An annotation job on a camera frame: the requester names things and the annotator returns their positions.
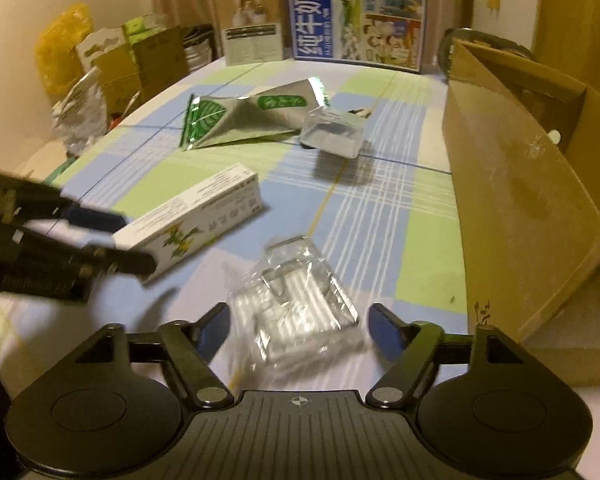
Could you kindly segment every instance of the green and silver snack bag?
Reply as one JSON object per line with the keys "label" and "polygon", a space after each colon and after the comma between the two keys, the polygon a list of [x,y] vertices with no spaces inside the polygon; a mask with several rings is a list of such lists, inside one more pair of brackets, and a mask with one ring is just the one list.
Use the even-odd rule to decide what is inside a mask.
{"label": "green and silver snack bag", "polygon": [[299,132],[309,111],[327,102],[324,86],[316,76],[248,97],[192,95],[180,146],[192,150]]}

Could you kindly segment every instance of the table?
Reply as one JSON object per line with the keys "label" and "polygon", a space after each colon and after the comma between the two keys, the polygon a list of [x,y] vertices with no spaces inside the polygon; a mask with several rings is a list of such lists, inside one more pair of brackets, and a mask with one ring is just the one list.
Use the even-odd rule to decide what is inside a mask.
{"label": "table", "polygon": [[[178,149],[192,92],[241,96],[311,75],[320,76],[335,107],[373,111],[357,159],[306,150],[295,138]],[[241,162],[259,174],[266,210],[147,288],[129,276],[107,278],[87,306],[0,295],[0,376],[8,390],[19,392],[104,324],[143,332],[172,319],[197,319],[226,299],[273,236],[309,234],[363,320],[366,308],[380,301],[404,320],[430,320],[448,332],[465,333],[462,244],[442,138],[445,99],[446,85],[438,76],[293,60],[232,67],[220,60],[165,90],[56,184],[84,203],[135,218]],[[109,239],[61,223],[41,222],[40,228],[78,244]],[[236,378],[227,345],[212,367],[227,383]],[[464,369],[444,367],[439,380]],[[368,349],[339,360],[328,373],[322,368],[266,386],[358,388],[364,394],[382,370]],[[594,480],[600,478],[600,388],[579,392],[596,419],[580,471]]]}

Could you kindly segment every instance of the crosshair logo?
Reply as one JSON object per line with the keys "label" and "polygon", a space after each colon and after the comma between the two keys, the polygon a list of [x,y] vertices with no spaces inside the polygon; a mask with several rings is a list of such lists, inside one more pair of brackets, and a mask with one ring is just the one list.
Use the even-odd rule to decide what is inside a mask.
{"label": "crosshair logo", "polygon": [[298,396],[298,397],[294,397],[293,399],[291,399],[291,402],[294,403],[296,406],[298,406],[298,408],[302,408],[304,405],[306,405],[309,402],[309,399],[307,399],[306,397],[303,397],[303,396]]}

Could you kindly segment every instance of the open cardboard box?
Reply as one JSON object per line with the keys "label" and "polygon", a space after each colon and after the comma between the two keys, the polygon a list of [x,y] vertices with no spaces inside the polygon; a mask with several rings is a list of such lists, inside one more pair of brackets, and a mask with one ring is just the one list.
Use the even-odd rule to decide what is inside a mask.
{"label": "open cardboard box", "polygon": [[443,130],[470,326],[497,326],[570,384],[600,383],[600,94],[458,42]]}
{"label": "open cardboard box", "polygon": [[136,107],[189,75],[179,27],[119,46],[95,60],[102,71],[100,85],[110,114],[122,114],[141,92]]}

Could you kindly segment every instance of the toothpaste box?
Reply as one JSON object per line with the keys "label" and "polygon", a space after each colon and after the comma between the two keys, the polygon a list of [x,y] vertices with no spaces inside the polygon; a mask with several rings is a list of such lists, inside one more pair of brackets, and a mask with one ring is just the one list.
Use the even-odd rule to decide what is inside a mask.
{"label": "toothpaste box", "polygon": [[262,209],[258,175],[241,164],[190,187],[113,235],[117,248],[151,252],[157,269],[169,269]]}

